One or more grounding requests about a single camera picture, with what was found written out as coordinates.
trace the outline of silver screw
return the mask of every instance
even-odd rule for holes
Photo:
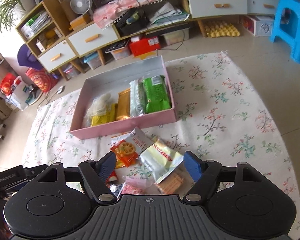
[[[108,202],[113,200],[113,196],[111,194],[102,194],[98,197],[98,199],[102,202]]]
[[[186,196],[186,200],[191,201],[191,202],[197,202],[201,199],[201,196],[198,194],[189,194]]]

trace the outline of floral tablecloth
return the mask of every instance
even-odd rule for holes
[[[224,166],[246,161],[285,192],[296,204],[290,237],[300,237],[300,197],[296,177],[281,135],[249,79],[223,52],[201,54],[166,63],[177,107],[176,123],[143,129],[158,135],[171,148],[191,150],[202,160]],[[62,162],[65,167],[109,151],[111,136],[79,140],[69,132],[79,90],[38,111],[24,151],[26,167]],[[184,168],[179,168],[185,177]],[[117,169],[142,178],[151,172],[141,163]],[[193,182],[177,193],[185,194]]]

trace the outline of drawer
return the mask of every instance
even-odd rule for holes
[[[62,65],[73,57],[76,57],[76,54],[66,41],[62,41],[53,48],[49,49],[38,59],[44,68],[50,72],[57,66]]]
[[[247,14],[247,0],[189,0],[193,18]]]
[[[248,0],[248,13],[275,15],[279,0]]]
[[[79,54],[78,56],[117,39],[117,34],[115,34],[112,26],[102,30],[96,24],[92,24],[69,37],[69,41]]]

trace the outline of blue plastic stool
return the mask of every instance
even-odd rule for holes
[[[291,10],[288,24],[280,24],[282,11]],[[295,62],[300,63],[300,2],[297,0],[280,0],[274,18],[270,41],[280,37],[291,47],[291,55]]]

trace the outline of wooden drawer handle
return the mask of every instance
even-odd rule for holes
[[[91,36],[90,38],[87,38],[87,39],[86,39],[86,42],[93,41],[93,40],[95,40],[95,39],[97,39],[97,38],[99,38],[99,34],[96,34],[96,35]]]
[[[268,9],[274,9],[274,5],[272,5],[272,4],[266,4],[266,3],[264,3],[263,6],[266,7],[266,8],[268,8]]]
[[[218,3],[214,5],[216,8],[229,8],[230,4],[229,3]]]
[[[58,55],[54,56],[50,61],[55,61],[55,60],[57,60],[60,57],[61,57],[61,53],[59,53]]]

